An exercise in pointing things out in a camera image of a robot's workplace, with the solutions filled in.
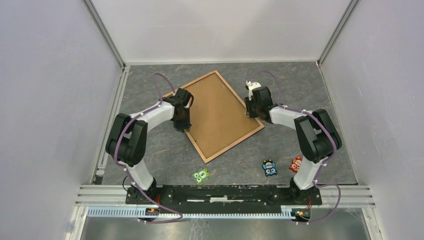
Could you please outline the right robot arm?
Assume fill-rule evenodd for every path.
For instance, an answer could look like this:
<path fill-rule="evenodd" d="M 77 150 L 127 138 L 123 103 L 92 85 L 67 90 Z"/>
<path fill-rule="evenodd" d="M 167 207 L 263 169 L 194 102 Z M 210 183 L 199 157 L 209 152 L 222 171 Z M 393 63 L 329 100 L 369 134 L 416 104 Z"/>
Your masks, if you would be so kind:
<path fill-rule="evenodd" d="M 260 118 L 296 131 L 303 159 L 298 172 L 290 180 L 288 196 L 293 203 L 302 204 L 316 188 L 318 176 L 327 161 L 342 146 L 340 135 L 324 109 L 299 110 L 274 103 L 269 88 L 258 82 L 247 82 L 246 89 L 248 96 L 244 101 L 249 118 Z"/>

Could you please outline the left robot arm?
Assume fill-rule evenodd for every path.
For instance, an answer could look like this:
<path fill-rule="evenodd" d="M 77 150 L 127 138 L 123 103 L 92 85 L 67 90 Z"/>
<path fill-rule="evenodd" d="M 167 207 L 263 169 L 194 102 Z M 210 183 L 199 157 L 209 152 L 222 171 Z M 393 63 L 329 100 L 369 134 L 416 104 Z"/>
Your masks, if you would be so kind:
<path fill-rule="evenodd" d="M 133 114 L 119 113 L 112 124 L 105 151 L 122 167 L 138 197 L 145 204 L 153 203 L 159 192 L 155 178 L 144 161 L 147 136 L 158 125 L 171 121 L 173 128 L 184 132 L 191 128 L 190 108 L 194 96 L 179 88 L 170 97 L 162 97 L 153 106 Z"/>

